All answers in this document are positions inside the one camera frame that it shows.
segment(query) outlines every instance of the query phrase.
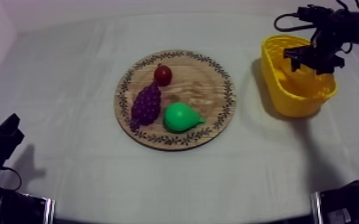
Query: white tablecloth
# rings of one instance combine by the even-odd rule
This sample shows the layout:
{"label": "white tablecloth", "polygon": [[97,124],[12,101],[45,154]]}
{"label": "white tablecloth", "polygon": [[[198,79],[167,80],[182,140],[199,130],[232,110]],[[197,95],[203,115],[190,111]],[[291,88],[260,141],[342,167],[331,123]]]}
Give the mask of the white tablecloth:
{"label": "white tablecloth", "polygon": [[[6,162],[57,217],[97,223],[252,223],[310,212],[309,194],[359,178],[359,47],[310,119],[279,117],[259,72],[274,17],[192,13],[98,19],[20,34],[0,67],[0,123],[21,118]],[[286,20],[284,26],[293,23]],[[297,33],[309,36],[309,32]],[[231,75],[237,108],[210,143],[164,153],[118,125],[113,95],[146,55],[189,49]],[[2,174],[0,184],[12,186]]]}

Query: grape bunch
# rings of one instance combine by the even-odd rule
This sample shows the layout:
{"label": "grape bunch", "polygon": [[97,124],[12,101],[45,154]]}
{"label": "grape bunch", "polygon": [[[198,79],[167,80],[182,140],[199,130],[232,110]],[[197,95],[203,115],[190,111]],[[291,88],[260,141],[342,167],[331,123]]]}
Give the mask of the grape bunch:
{"label": "grape bunch", "polygon": [[161,91],[156,82],[143,88],[131,108],[130,128],[135,131],[140,125],[152,124],[160,114]]}

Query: green pear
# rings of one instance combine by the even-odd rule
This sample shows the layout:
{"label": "green pear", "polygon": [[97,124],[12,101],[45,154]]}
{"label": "green pear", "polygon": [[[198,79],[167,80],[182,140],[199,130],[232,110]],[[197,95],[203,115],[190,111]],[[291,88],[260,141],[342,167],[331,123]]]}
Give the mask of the green pear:
{"label": "green pear", "polygon": [[189,105],[175,102],[166,109],[164,121],[170,130],[182,132],[199,123],[206,122]]}

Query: plastic basket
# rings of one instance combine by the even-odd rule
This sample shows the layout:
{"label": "plastic basket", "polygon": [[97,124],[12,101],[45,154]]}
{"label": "plastic basket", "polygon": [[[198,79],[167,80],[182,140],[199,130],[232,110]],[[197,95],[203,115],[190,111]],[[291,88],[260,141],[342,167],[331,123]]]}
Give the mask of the plastic basket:
{"label": "plastic basket", "polygon": [[312,115],[337,92],[332,74],[316,75],[307,67],[295,73],[284,72],[290,64],[283,57],[284,49],[308,44],[306,39],[289,35],[271,36],[262,44],[262,74],[274,107],[285,116]]}

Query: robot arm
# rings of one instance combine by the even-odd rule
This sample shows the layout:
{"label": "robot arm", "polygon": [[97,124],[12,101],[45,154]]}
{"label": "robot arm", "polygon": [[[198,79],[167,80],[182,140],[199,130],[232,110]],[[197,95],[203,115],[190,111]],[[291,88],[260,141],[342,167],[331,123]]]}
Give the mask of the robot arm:
{"label": "robot arm", "polygon": [[[291,58],[292,70],[300,68],[301,64],[317,71],[317,74],[333,73],[335,67],[343,67],[343,58],[336,56],[342,50],[344,43],[350,43],[345,53],[352,51],[352,44],[359,44],[359,12],[351,12],[348,7],[337,0],[343,9],[334,11],[316,5],[299,7],[297,13],[284,14],[276,18],[274,27],[281,32],[316,28],[310,45],[284,50],[284,58]],[[279,28],[277,23],[281,18],[296,17],[312,24],[291,28]]]}

